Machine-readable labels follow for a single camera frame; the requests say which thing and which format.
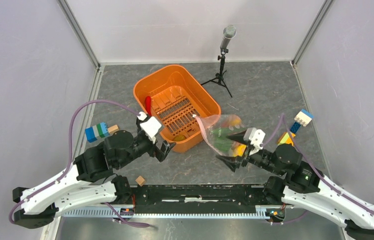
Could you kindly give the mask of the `green toy cucumber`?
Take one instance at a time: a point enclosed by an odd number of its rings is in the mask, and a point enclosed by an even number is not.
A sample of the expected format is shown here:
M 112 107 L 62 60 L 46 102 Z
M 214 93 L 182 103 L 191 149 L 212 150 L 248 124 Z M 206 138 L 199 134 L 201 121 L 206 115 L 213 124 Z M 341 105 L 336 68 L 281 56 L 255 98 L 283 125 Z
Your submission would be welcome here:
M 235 131 L 229 129 L 228 127 L 216 128 L 212 130 L 214 146 L 216 149 L 222 153 L 227 153 L 234 142 L 227 139 L 226 136 L 234 133 Z

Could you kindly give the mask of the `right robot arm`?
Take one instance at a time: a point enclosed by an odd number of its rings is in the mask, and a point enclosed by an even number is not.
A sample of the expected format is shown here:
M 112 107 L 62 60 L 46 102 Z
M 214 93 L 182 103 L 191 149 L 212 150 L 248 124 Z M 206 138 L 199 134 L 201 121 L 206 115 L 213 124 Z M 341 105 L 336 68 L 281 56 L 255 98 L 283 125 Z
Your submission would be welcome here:
M 287 204 L 320 215 L 343 228 L 355 240 L 374 240 L 374 204 L 341 189 L 327 175 L 304 161 L 290 144 L 274 151 L 263 148 L 265 133 L 254 127 L 227 136 L 245 145 L 242 156 L 218 155 L 231 171 L 253 164 L 272 176 L 264 184 L 266 202 Z

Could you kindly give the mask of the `yellow toy corn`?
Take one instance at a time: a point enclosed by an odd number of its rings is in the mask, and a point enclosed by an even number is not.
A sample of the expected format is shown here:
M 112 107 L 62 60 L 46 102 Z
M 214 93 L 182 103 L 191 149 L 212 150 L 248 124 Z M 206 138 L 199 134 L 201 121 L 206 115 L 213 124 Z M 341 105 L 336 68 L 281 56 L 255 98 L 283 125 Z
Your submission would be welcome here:
M 245 144 L 235 143 L 231 145 L 228 154 L 230 157 L 241 157 L 244 154 L 246 147 Z

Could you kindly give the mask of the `yellow toy lemon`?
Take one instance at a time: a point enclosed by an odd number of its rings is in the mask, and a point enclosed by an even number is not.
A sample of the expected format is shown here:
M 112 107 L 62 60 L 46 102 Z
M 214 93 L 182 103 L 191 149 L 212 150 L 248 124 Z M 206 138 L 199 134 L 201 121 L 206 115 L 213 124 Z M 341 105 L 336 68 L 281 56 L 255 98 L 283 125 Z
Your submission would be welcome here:
M 242 120 L 236 116 L 236 115 L 231 115 L 228 118 L 228 128 L 233 130 L 233 129 L 239 129 L 242 126 Z

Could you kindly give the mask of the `clear pink-dotted zip bag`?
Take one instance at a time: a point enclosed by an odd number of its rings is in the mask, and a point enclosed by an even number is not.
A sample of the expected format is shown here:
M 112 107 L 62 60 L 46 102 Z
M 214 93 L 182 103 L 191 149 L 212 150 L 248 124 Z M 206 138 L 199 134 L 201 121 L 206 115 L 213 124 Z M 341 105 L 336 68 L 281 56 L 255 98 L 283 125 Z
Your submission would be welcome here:
M 242 156 L 246 146 L 227 138 L 245 131 L 240 117 L 234 114 L 215 114 L 208 117 L 193 115 L 206 144 L 218 155 Z

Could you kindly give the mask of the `orange plastic basket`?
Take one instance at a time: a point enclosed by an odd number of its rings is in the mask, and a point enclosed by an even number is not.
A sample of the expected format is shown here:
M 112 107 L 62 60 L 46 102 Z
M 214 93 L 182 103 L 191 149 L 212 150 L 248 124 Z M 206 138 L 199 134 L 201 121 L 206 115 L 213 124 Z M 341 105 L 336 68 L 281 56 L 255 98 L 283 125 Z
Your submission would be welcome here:
M 184 153 L 203 140 L 193 115 L 208 117 L 220 115 L 219 104 L 201 84 L 181 65 L 165 66 L 139 80 L 133 95 L 145 109 L 145 98 L 151 96 L 151 113 L 163 125 L 160 135 L 168 142 L 175 142 L 173 151 Z M 185 135 L 184 141 L 173 141 L 177 135 Z

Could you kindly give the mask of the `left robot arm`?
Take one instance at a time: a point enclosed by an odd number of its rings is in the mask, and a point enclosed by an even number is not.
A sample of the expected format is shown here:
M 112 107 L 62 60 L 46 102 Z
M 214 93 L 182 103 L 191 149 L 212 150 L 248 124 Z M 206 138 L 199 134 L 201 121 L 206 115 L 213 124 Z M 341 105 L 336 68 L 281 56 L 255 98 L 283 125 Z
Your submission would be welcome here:
M 128 179 L 114 175 L 144 154 L 162 162 L 175 147 L 164 141 L 161 147 L 156 140 L 140 130 L 137 136 L 119 130 L 100 144 L 88 148 L 77 156 L 62 173 L 32 188 L 16 187 L 12 191 L 16 206 L 9 221 L 27 229 L 41 228 L 56 217 L 78 207 L 91 204 L 128 204 L 132 189 Z

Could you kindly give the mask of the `red toy chili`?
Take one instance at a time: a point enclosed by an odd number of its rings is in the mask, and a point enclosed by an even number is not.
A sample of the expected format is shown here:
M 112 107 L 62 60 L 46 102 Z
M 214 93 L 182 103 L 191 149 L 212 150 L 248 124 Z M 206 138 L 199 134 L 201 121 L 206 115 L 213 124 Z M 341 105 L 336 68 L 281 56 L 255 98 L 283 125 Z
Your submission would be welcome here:
M 152 113 L 151 113 L 151 101 L 152 101 L 151 96 L 147 96 L 145 98 L 145 109 L 146 109 L 147 114 L 150 115 L 150 116 L 152 115 Z

